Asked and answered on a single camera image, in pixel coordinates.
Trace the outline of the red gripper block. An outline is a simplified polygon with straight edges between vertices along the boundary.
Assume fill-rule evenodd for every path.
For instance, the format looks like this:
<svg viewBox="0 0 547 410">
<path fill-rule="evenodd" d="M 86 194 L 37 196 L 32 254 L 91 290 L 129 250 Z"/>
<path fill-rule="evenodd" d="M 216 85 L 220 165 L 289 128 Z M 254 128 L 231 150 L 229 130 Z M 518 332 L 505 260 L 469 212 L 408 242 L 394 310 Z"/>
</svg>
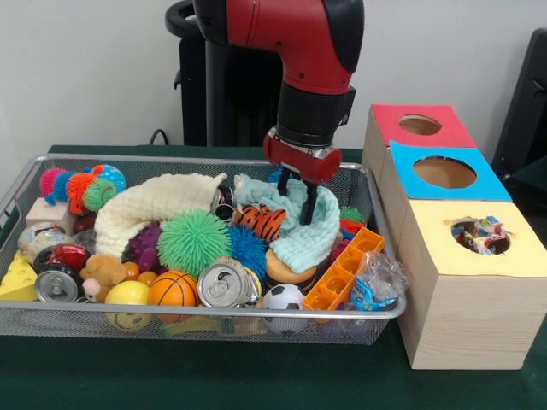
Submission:
<svg viewBox="0 0 547 410">
<path fill-rule="evenodd" d="M 271 128 L 263 141 L 263 150 L 268 161 L 281 169 L 277 183 L 278 192 L 287 195 L 287 182 L 291 172 L 297 173 L 305 180 L 307 198 L 303 204 L 300 223 L 309 225 L 313 218 L 317 199 L 317 185 L 330 181 L 338 171 L 342 161 L 342 153 L 332 146 L 323 149 L 311 149 L 291 145 L 283 141 Z"/>
</svg>

